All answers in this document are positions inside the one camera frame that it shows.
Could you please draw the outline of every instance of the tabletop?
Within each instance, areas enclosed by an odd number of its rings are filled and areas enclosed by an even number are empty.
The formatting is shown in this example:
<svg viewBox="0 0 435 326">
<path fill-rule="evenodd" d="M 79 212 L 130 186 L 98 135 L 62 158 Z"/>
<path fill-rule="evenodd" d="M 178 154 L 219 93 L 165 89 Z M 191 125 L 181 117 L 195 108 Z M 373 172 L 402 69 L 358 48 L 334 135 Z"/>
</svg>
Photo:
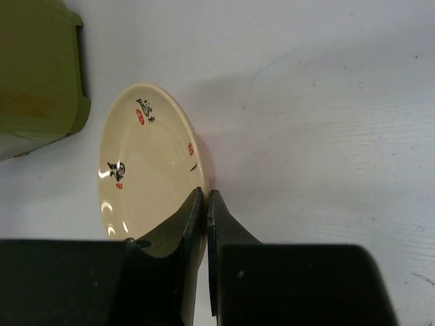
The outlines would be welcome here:
<svg viewBox="0 0 435 326">
<path fill-rule="evenodd" d="M 182 105 L 212 186 L 254 236 L 362 245 L 400 324 L 435 323 L 433 1 L 65 2 L 84 21 L 90 117 L 0 163 L 0 237 L 106 237 L 103 124 L 148 82 Z M 206 259 L 195 325 L 215 325 Z"/>
</svg>

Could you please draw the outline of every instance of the green container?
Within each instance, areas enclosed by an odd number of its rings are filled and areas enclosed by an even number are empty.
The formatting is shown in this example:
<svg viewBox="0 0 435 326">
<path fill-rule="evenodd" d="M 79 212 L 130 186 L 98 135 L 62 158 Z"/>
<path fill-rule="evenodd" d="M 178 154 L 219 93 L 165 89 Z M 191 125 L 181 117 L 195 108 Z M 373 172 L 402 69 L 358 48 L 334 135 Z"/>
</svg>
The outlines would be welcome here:
<svg viewBox="0 0 435 326">
<path fill-rule="evenodd" d="M 82 26 L 61 0 L 0 0 L 0 161 L 84 127 Z"/>
</svg>

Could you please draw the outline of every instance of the beige plate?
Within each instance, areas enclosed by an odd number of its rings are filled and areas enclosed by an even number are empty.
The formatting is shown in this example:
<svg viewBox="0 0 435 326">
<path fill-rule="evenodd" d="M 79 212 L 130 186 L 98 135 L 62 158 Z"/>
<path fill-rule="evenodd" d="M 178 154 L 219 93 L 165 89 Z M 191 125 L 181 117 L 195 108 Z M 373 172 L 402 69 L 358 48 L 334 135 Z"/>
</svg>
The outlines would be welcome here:
<svg viewBox="0 0 435 326">
<path fill-rule="evenodd" d="M 148 233 L 195 187 L 209 193 L 195 131 L 158 86 L 135 85 L 118 97 L 104 126 L 98 165 L 101 214 L 113 239 Z"/>
</svg>

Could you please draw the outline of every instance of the red seal mark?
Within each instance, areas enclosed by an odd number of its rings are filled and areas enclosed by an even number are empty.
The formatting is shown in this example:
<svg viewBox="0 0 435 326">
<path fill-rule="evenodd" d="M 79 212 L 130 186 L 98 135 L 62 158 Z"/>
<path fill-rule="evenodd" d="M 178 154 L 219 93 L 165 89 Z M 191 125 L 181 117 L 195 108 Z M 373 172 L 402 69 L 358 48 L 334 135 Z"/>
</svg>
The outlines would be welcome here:
<svg viewBox="0 0 435 326">
<path fill-rule="evenodd" d="M 190 156 L 193 155 L 193 146 L 192 146 L 192 143 L 189 143 L 189 154 L 190 154 Z"/>
<path fill-rule="evenodd" d="M 136 110 L 136 114 L 137 114 L 137 117 L 139 118 L 139 122 L 140 122 L 141 124 L 144 124 L 144 123 L 145 123 L 145 119 L 143 119 L 143 115 L 142 115 L 141 110 Z"/>
</svg>

